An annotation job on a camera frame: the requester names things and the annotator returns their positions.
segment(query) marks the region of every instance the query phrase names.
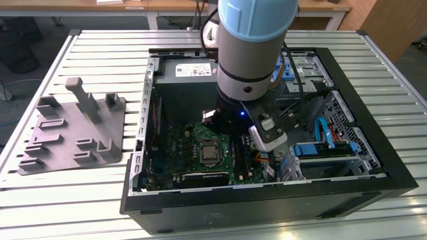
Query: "gray carpet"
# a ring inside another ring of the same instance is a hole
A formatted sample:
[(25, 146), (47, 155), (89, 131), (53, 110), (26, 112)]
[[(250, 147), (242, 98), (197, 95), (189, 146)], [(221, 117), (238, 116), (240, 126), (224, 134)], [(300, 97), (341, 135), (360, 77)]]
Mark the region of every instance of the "gray carpet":
[[(190, 21), (190, 17), (174, 17), (165, 19), (157, 18), (158, 29), (185, 29)], [(83, 30), (146, 30), (147, 22), (143, 17), (62, 17), (61, 26), (54, 26), (49, 17), (37, 17), (35, 22), (42, 33), (42, 41), (30, 46), (33, 53), (38, 59), (38, 68), (25, 74), (13, 74), (0, 64), (0, 76), (3, 84), (11, 83), (22, 79), (42, 79), (54, 57), (59, 51), (62, 43), (66, 39), (70, 29)], [(418, 51), (410, 46), (404, 56), (396, 63), (398, 70), (406, 77), (418, 93), (427, 98), (427, 86), (424, 79), (427, 77), (427, 53)], [(26, 109), (33, 94), (37, 90), (38, 82), (19, 82), (6, 87), (14, 95), (13, 103), (0, 102), (0, 145), (6, 144), (15, 124), (1, 126), (5, 123), (17, 121)]]

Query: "trash can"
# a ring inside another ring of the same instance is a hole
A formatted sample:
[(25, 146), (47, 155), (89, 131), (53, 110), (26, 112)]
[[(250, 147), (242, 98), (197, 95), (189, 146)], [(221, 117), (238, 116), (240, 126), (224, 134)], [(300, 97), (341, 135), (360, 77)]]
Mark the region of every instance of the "trash can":
[(30, 16), (7, 16), (1, 18), (7, 29), (21, 32), (21, 39), (23, 43), (33, 44), (42, 39), (38, 26), (34, 18)]
[(38, 61), (22, 41), (22, 34), (14, 30), (0, 30), (0, 62), (15, 74), (35, 69)]

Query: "power supply label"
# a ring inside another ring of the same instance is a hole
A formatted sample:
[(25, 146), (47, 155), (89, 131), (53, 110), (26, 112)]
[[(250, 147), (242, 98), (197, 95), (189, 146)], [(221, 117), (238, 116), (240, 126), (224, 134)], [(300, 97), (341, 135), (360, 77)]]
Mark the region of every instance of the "power supply label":
[(175, 77), (202, 77), (212, 76), (209, 63), (183, 63), (174, 67)]

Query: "cpu socket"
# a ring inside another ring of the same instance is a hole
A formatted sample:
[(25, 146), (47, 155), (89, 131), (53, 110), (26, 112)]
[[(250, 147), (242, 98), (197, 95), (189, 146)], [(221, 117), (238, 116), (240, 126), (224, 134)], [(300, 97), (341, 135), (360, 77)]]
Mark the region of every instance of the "cpu socket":
[(220, 143), (216, 139), (200, 140), (200, 164), (213, 167), (221, 161)]

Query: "metal slatted table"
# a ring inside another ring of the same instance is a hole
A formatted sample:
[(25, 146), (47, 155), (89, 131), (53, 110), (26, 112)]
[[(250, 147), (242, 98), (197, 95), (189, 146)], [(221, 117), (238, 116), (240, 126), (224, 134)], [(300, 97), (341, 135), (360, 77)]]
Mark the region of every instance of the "metal slatted table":
[[(170, 239), (389, 239), (427, 235), (427, 103), (366, 36), (289, 31), (289, 47), (326, 47), (400, 155), (418, 188), (342, 218), (178, 233)], [(74, 101), (65, 79), (78, 76), (101, 98), (125, 97), (122, 149), (131, 150), (149, 48), (197, 48), (183, 31), (86, 30), (69, 36), (0, 155), (0, 239), (134, 239), (147, 233), (118, 214), (125, 164), (19, 176), (38, 96)]]

